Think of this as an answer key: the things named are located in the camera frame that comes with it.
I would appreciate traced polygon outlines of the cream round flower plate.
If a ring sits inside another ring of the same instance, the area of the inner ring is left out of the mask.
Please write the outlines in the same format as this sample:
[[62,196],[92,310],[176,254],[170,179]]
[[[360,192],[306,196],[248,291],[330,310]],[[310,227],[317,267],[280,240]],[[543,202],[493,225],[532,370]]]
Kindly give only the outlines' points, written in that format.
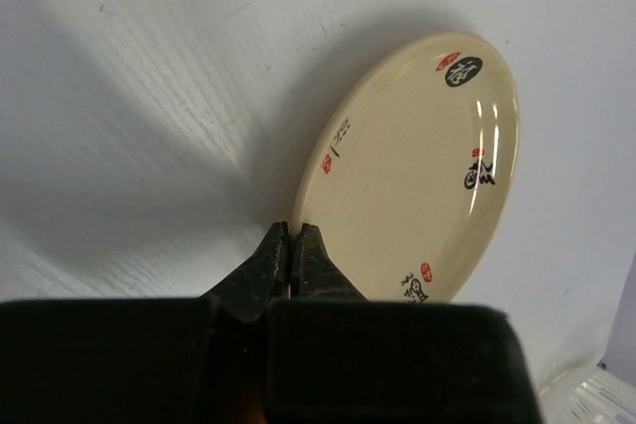
[[416,40],[369,71],[329,120],[291,231],[317,226],[368,299],[450,301],[498,226],[519,129],[516,85],[493,46],[465,33]]

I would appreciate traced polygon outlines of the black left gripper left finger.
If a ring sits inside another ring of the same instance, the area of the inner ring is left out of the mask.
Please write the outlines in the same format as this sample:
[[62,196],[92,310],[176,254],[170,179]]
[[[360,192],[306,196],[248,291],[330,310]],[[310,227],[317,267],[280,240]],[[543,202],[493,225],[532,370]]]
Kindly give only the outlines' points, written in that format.
[[242,323],[257,321],[274,298],[287,297],[288,225],[275,222],[254,253],[203,294]]

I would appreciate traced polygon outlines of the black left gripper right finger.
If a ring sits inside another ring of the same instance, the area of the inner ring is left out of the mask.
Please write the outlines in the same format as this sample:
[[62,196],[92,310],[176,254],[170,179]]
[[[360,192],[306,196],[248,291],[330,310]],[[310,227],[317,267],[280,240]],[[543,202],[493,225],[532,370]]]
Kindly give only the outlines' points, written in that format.
[[290,265],[290,297],[309,300],[366,300],[330,259],[317,225],[303,224],[296,237]]

